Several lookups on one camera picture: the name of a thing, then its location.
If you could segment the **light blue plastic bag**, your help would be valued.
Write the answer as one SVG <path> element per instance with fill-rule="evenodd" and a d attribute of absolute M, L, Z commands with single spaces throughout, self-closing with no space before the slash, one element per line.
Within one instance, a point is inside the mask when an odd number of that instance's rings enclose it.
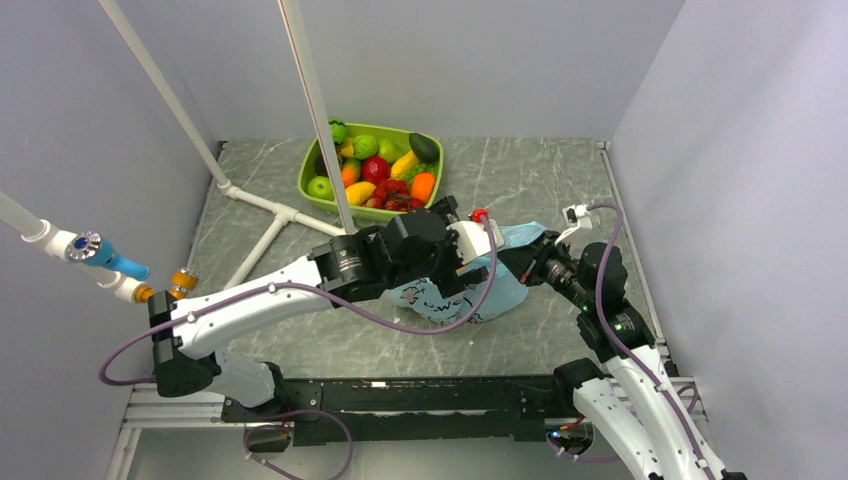
<path fill-rule="evenodd" d="M 529 245 L 539 237 L 546 227 L 538 222 L 529 222 L 501 228 L 505 244 L 509 249 Z M 436 324 L 450 324 L 462 317 L 478 302 L 486 280 L 451 297 L 444 297 L 429 279 L 419 279 L 389 290 L 386 296 L 396 306 L 411 309 L 417 315 Z M 482 305 L 468 320 L 483 323 L 519 306 L 528 296 L 529 288 L 522 285 L 502 261 L 498 261 L 494 283 Z"/>

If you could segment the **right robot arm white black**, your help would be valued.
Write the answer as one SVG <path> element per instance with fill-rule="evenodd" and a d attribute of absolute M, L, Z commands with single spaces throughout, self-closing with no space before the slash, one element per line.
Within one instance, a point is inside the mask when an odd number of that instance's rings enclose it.
<path fill-rule="evenodd" d="M 596 360 L 552 374 L 551 401 L 579 413 L 636 479 L 743 479 L 714 452 L 680 398 L 642 315 L 625 297 L 618 247 L 594 242 L 574 257 L 553 231 L 499 252 L 525 286 L 547 285 L 578 308 L 581 338 Z"/>

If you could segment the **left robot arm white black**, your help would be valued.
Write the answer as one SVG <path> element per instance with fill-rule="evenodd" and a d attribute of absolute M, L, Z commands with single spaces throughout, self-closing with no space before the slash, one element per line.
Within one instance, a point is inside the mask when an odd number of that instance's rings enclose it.
<path fill-rule="evenodd" d="M 282 320 L 354 310 L 388 290 L 427 279 L 444 297 L 489 290 L 501 229 L 479 211 L 462 220 L 447 196 L 385 225 L 335 236 L 263 277 L 204 297 L 170 300 L 171 326 L 154 342 L 154 378 L 164 398 L 213 392 L 272 420 L 287 406 L 281 369 L 228 351 L 244 335 Z"/>

